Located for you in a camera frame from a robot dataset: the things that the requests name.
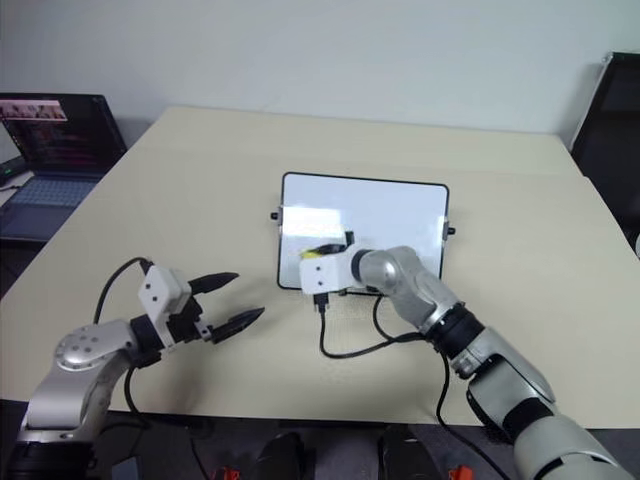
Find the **floor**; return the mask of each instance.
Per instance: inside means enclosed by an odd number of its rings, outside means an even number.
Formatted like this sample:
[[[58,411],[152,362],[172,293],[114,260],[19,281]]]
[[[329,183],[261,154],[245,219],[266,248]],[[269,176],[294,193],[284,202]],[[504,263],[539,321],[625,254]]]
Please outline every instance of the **floor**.
[[[2,250],[0,287],[2,295],[35,257],[33,252]],[[4,466],[14,442],[26,403],[0,401],[2,430],[1,458]],[[238,418],[205,418],[152,415],[153,428],[140,432],[114,428],[96,443],[97,464],[94,474],[110,478],[111,466],[132,455],[141,462],[145,479],[201,479],[190,438],[208,472],[230,466],[243,475],[251,471],[265,443],[280,433],[295,431],[302,437],[310,457],[315,458],[318,480],[378,478],[377,440],[385,425],[327,422],[300,422]],[[131,421],[127,413],[110,412],[108,422]],[[435,425],[413,425],[412,431],[427,447],[443,473],[458,465],[474,470],[475,478],[499,478],[479,457]],[[458,427],[515,478],[512,448],[490,439],[479,427]],[[593,434],[632,475],[640,477],[640,429],[597,430]]]

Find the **table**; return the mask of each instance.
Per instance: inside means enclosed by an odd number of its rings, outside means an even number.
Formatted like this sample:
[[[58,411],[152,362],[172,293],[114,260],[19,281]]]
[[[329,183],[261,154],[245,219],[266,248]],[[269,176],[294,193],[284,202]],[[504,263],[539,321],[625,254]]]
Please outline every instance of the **table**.
[[[58,339],[90,322],[106,278],[143,254],[189,277],[238,271],[238,280],[202,297],[214,323],[246,308],[267,312],[228,342],[194,342],[138,372],[142,410],[433,422],[443,372],[430,348],[326,360],[311,299],[277,287],[269,213],[289,170],[447,184],[458,233],[444,280],[545,373],[577,421],[640,426],[640,387],[630,381],[640,263],[555,137],[190,108],[160,118],[0,303],[1,396],[27,399]],[[141,313],[139,282],[136,270],[117,282],[104,319]],[[331,348],[377,340],[371,304],[332,299]],[[387,302],[380,316],[393,332],[407,328]],[[476,423],[464,388],[454,382],[452,423]],[[124,405],[118,387],[112,406]]]

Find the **whiteboard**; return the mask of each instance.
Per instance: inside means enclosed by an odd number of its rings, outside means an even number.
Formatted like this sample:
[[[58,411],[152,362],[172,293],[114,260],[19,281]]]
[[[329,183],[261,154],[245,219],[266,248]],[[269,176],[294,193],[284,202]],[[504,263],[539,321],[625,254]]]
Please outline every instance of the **whiteboard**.
[[[440,276],[447,226],[446,185],[286,173],[282,178],[278,285],[300,288],[300,254],[345,232],[370,249],[410,246]]]

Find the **white wall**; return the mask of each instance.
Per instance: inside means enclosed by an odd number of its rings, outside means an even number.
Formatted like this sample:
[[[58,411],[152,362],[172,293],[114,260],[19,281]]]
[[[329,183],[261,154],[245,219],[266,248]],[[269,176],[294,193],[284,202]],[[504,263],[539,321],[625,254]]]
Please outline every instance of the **white wall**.
[[[0,0],[0,89],[570,138],[638,0]]]

